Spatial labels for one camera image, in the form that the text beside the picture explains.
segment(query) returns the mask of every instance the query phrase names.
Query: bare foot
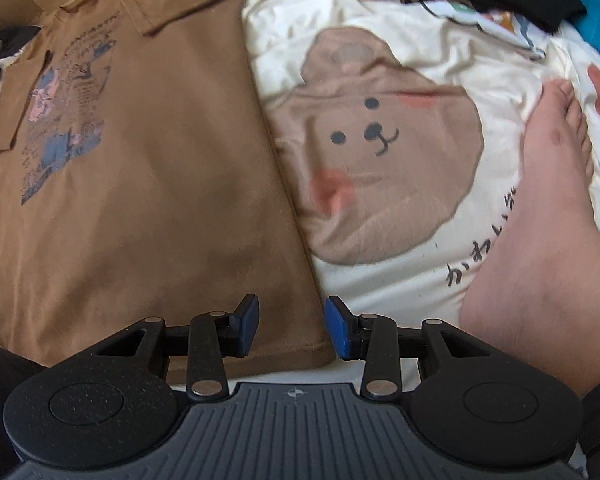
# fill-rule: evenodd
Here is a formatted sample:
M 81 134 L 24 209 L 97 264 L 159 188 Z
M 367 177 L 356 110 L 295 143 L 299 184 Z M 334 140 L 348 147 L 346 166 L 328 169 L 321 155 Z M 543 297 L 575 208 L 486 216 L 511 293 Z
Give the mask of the bare foot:
M 460 315 L 462 329 L 581 394 L 600 380 L 600 369 L 589 373 L 600 364 L 592 366 L 581 345 L 593 341 L 590 352 L 600 351 L 600 305 L 590 304 L 600 303 L 591 297 L 600 288 L 592 174 L 586 119 L 573 86 L 548 82 L 526 126 L 516 206 Z

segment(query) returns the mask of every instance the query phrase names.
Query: metal rivet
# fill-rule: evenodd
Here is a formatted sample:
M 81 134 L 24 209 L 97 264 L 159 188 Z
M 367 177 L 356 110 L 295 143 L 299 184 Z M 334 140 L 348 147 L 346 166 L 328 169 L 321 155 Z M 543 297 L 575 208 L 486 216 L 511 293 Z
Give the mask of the metal rivet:
M 191 391 L 200 397 L 210 397 L 222 391 L 222 384 L 210 379 L 196 381 L 191 385 Z
M 385 379 L 376 379 L 366 385 L 366 390 L 374 397 L 388 397 L 398 391 L 398 385 Z

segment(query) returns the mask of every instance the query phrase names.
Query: pink cheek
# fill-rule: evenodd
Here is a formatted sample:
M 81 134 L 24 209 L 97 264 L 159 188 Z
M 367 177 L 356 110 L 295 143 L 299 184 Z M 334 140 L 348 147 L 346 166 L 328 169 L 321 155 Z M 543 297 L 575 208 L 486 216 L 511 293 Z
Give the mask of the pink cheek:
M 411 108 L 431 108 L 438 102 L 437 96 L 433 95 L 398 94 L 398 98 Z
M 345 171 L 336 168 L 318 171 L 309 183 L 309 194 L 316 210 L 330 217 L 355 200 L 352 180 Z

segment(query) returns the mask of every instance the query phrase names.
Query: ribbed surface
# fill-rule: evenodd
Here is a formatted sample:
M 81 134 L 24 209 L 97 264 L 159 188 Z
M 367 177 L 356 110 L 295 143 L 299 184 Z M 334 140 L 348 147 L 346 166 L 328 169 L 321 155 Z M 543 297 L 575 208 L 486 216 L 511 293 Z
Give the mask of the ribbed surface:
M 565 465 L 471 470 L 421 443 L 395 406 L 348 384 L 242 384 L 199 405 L 160 449 L 119 468 L 55 472 L 26 464 L 10 480 L 576 480 Z

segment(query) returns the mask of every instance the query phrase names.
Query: black clamp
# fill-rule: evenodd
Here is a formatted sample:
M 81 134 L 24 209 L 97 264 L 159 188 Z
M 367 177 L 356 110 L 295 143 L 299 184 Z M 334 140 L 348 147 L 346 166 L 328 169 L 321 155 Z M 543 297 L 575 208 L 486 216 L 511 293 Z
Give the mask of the black clamp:
M 222 358 L 247 355 L 259 315 L 248 294 L 231 314 L 170 328 L 147 317 L 115 333 L 16 388 L 3 412 L 11 443 L 23 460 L 68 470 L 141 456 L 170 436 L 184 405 L 228 396 Z M 187 399 L 164 382 L 175 355 L 189 356 Z
M 338 356 L 366 360 L 360 396 L 399 403 L 414 428 L 455 460 L 531 468 L 568 460 L 582 422 L 580 399 L 556 379 L 439 319 L 398 328 L 354 316 L 331 296 L 324 305 Z M 400 358 L 417 358 L 422 382 L 402 393 Z

